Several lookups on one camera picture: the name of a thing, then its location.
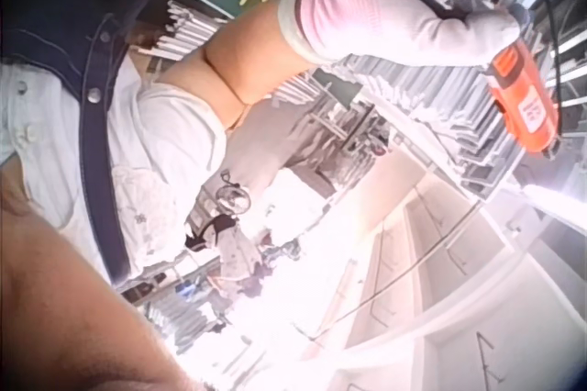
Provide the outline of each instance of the forearm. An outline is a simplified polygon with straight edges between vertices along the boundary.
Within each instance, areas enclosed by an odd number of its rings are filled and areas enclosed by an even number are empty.
[[[159,81],[204,99],[229,128],[246,106],[314,66],[285,41],[278,4],[279,0],[270,0],[228,23]]]
[[[254,103],[314,65],[289,46],[280,29],[280,0],[270,0],[222,28],[205,46],[206,58],[238,98]]]

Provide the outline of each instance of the metal button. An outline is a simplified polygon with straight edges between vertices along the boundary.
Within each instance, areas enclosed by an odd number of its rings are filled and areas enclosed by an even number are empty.
[[[103,31],[102,33],[100,33],[100,40],[104,42],[104,44],[110,42],[110,39],[110,33],[108,33],[107,31]]]
[[[19,95],[25,95],[25,93],[27,92],[27,90],[28,90],[27,83],[26,82],[23,82],[23,81],[18,81],[18,84],[17,84],[17,93]]]
[[[28,143],[34,143],[35,141],[37,141],[39,136],[37,136],[37,131],[35,130],[35,127],[33,127],[32,125],[28,125],[27,129],[25,130],[25,137]]]
[[[93,104],[97,104],[102,100],[102,93],[97,88],[90,88],[88,91],[88,100]]]

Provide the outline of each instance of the white glove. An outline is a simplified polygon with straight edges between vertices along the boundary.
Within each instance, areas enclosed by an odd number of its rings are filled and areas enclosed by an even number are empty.
[[[281,0],[278,14],[288,43],[317,64],[359,54],[414,66],[482,65],[520,34],[506,12],[443,20],[420,0]]]

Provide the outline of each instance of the bright light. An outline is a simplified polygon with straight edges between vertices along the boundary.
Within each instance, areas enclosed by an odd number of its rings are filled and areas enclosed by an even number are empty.
[[[523,189],[536,207],[587,230],[587,203],[546,187],[529,184]]]

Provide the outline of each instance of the metal pipe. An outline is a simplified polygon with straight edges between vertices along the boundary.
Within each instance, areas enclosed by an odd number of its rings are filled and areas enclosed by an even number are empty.
[[[584,104],[587,104],[587,95],[584,95],[583,97],[577,97],[575,99],[564,100],[560,104],[560,107],[561,108],[568,108],[569,106],[584,105]]]
[[[568,73],[564,73],[560,77],[560,82],[564,83],[564,82],[572,81],[573,79],[577,79],[579,77],[582,77],[585,74],[587,74],[587,63],[575,68],[574,70],[571,70]],[[556,79],[550,79],[547,81],[547,86],[554,86],[556,84],[556,82],[557,82]]]
[[[564,43],[559,45],[559,54],[564,53],[575,47],[576,45],[581,44],[587,40],[587,29],[579,33],[578,35],[573,36],[571,39],[565,41]],[[554,56],[554,50],[550,52],[550,56]]]

